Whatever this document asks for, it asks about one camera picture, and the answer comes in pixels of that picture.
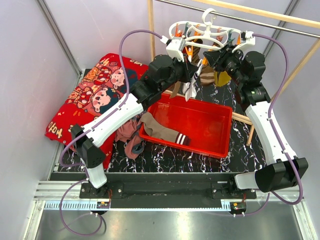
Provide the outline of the tan sock brown cuff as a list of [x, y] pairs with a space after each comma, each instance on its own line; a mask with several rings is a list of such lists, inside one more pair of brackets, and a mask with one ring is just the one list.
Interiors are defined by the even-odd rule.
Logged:
[[171, 94], [170, 94], [170, 98], [171, 99], [178, 95], [180, 87], [181, 87], [181, 82], [180, 81], [178, 81], [178, 82], [176, 82], [174, 84], [173, 90], [171, 91]]
[[199, 60], [200, 60], [200, 57], [199, 57], [199, 52], [200, 52], [200, 48], [197, 47], [197, 46], [192, 46], [192, 58], [191, 58], [191, 63], [193, 65], [196, 65]]

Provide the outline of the white round clip hanger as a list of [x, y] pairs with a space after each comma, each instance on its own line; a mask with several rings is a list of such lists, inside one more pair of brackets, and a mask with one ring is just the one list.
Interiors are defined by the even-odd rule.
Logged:
[[213, 8], [206, 9], [201, 16], [202, 22], [184, 20], [173, 23], [168, 29], [169, 38], [184, 39], [185, 46], [213, 51], [227, 44], [243, 44], [241, 30], [214, 25], [214, 20], [217, 18], [216, 12]]

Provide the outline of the taupe ribbed sock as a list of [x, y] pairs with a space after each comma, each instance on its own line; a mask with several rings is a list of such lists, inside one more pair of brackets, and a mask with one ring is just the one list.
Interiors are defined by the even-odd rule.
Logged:
[[158, 123], [150, 112], [144, 113], [141, 116], [140, 121], [143, 123], [144, 131], [153, 138], [175, 142], [180, 134], [178, 131]]

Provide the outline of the maroon striped cuff sock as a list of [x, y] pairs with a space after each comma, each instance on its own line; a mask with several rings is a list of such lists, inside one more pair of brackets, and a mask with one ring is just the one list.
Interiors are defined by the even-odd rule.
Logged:
[[178, 133], [175, 139], [175, 143], [179, 145], [189, 146], [191, 139], [183, 133]]

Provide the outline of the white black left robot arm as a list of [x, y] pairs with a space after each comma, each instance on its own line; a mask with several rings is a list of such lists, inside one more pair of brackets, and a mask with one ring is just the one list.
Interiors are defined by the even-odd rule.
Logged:
[[87, 171], [90, 192], [97, 198], [108, 193], [103, 161], [106, 155], [100, 149], [105, 140], [132, 117], [147, 110], [161, 99], [162, 93], [176, 82], [190, 83], [198, 67], [186, 56], [182, 61], [168, 55], [157, 55], [147, 71], [124, 96], [94, 121], [71, 128], [72, 145]]

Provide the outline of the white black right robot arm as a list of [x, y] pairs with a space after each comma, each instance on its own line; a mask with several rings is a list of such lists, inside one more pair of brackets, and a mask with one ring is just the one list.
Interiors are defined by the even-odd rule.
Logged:
[[255, 128], [265, 156], [265, 167], [234, 177], [227, 185], [228, 195], [236, 199], [246, 189], [268, 193], [301, 183], [309, 164], [290, 147], [270, 109], [271, 99], [261, 83], [266, 69], [265, 56], [257, 51], [243, 54], [235, 46], [205, 51], [204, 56], [210, 67], [218, 73], [227, 73], [236, 83], [236, 100]]

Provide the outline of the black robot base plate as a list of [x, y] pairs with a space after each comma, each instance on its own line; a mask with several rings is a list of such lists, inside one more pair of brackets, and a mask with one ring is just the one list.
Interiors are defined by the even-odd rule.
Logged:
[[107, 182], [96, 189], [91, 183], [83, 183], [81, 199], [124, 199], [133, 195], [168, 196], [201, 195], [212, 199], [254, 200], [254, 189], [241, 190], [234, 183], [235, 173], [107, 173]]

